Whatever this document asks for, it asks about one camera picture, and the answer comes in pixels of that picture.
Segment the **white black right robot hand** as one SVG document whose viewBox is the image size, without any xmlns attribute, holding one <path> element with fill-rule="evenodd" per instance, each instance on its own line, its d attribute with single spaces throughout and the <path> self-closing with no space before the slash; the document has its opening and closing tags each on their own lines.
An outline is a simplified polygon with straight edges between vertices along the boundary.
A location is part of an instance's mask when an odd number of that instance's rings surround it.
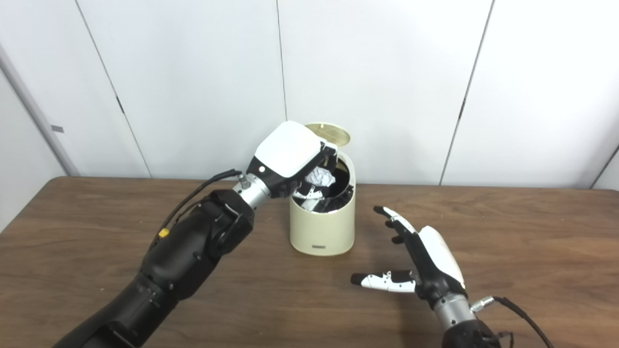
<svg viewBox="0 0 619 348">
<path fill-rule="evenodd" d="M 416 270 L 354 273 L 350 276 L 350 282 L 354 286 L 395 293 L 415 293 L 430 306 L 449 295 L 462 295 L 467 299 L 462 271 L 451 249 L 436 229 L 426 226 L 417 231 L 406 218 L 393 209 L 375 206 L 373 210 L 387 218 L 385 225 L 397 233 L 392 242 L 405 246 Z"/>
</svg>

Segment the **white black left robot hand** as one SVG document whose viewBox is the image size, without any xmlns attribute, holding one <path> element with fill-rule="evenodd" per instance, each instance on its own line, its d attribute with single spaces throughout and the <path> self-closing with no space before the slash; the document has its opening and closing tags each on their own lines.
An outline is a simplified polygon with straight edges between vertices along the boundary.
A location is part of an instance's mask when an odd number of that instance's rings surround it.
<svg viewBox="0 0 619 348">
<path fill-rule="evenodd" d="M 272 198 L 289 198 L 319 210 L 334 183 L 339 147 L 294 121 L 281 123 L 263 140 L 235 190 L 252 209 Z"/>
</svg>

